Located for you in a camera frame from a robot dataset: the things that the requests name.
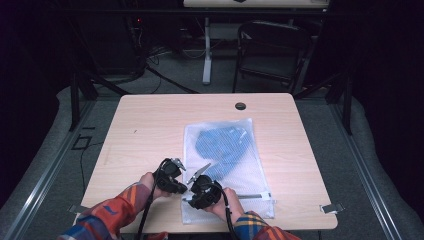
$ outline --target clear plastic bag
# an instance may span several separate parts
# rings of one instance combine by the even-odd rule
[[[187,125],[184,133],[183,182],[197,170],[211,163],[203,173],[225,188],[233,188],[240,196],[244,210],[253,210],[262,218],[274,218],[271,193],[265,179],[253,134],[252,119],[202,122]],[[191,199],[187,191],[183,199]],[[220,222],[203,210],[181,204],[184,224]]]

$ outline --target table top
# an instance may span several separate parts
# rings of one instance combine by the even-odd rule
[[[246,109],[237,110],[238,102]],[[335,215],[320,211],[320,205],[331,202],[294,100],[284,93],[122,97],[81,205],[91,207],[115,197],[144,173],[155,171],[164,158],[182,159],[185,126],[245,118],[253,121],[259,158],[275,200],[275,218],[266,221],[285,230],[335,228]],[[136,233],[141,216],[122,232]],[[183,225],[181,196],[175,194],[152,204],[143,229],[162,231],[227,232],[228,228],[225,223]]]
[[[215,8],[327,8],[329,0],[184,0],[185,7]]]

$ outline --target plaid shirt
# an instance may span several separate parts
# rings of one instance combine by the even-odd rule
[[[298,237],[283,231],[279,227],[269,226],[253,211],[246,212],[237,219],[237,222],[234,224],[234,231],[240,240],[300,240]]]
[[[106,200],[84,211],[77,223],[60,235],[57,240],[75,239],[119,239],[119,230],[134,221],[144,209],[150,190],[141,183],[135,183],[113,199]],[[246,212],[234,224],[234,231],[240,240],[272,239],[298,240],[299,238],[269,226],[255,212]],[[168,239],[168,233],[149,236],[148,239]]]

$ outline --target gray carpet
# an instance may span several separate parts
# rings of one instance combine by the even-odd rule
[[[183,55],[164,54],[152,59],[158,65],[150,63],[164,76],[201,93],[229,93],[231,91],[234,72],[234,58],[231,51],[214,52],[212,66],[212,83],[205,86],[201,83],[203,73],[203,57],[188,58]],[[239,92],[284,91],[281,86],[258,84],[256,79],[249,78],[238,86]],[[184,93],[150,72],[140,79],[120,87],[137,94],[171,94]],[[58,234],[72,225],[74,214],[67,212],[71,204],[79,203],[83,196],[83,181],[80,163],[82,163],[85,183],[87,184],[94,168],[110,122],[117,107],[119,97],[103,86],[96,85],[100,97],[90,108],[87,118],[75,133],[72,144],[67,146],[63,155],[63,165],[56,180],[51,185],[37,213],[32,219],[23,239],[54,239]],[[39,153],[27,171],[27,174],[16,188],[9,201],[0,211],[0,238],[4,238],[11,223],[16,219],[24,206],[32,189],[43,174],[49,162],[57,157],[57,152],[66,139],[70,126],[70,95],[65,89],[58,95],[61,109],[49,135]],[[318,94],[310,100],[297,101],[312,149],[321,170],[330,199],[333,203],[342,203],[346,210],[337,215],[339,224],[334,230],[322,231],[322,239],[386,239],[373,206],[364,190],[340,128],[338,119],[334,117],[330,106]],[[352,113],[353,137],[358,148],[370,168],[376,185],[386,199],[389,211],[399,228],[403,239],[424,239],[424,228],[413,210],[397,194],[390,179],[382,170],[374,152],[374,143],[363,110],[354,101]],[[90,139],[92,145],[85,151],[78,149],[85,146]],[[318,239],[318,231],[293,231],[302,239]]]

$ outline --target blue cloth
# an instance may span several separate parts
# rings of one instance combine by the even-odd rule
[[[225,127],[202,131],[196,142],[196,151],[212,166],[203,174],[221,180],[229,174],[246,153],[251,138],[244,128]]]

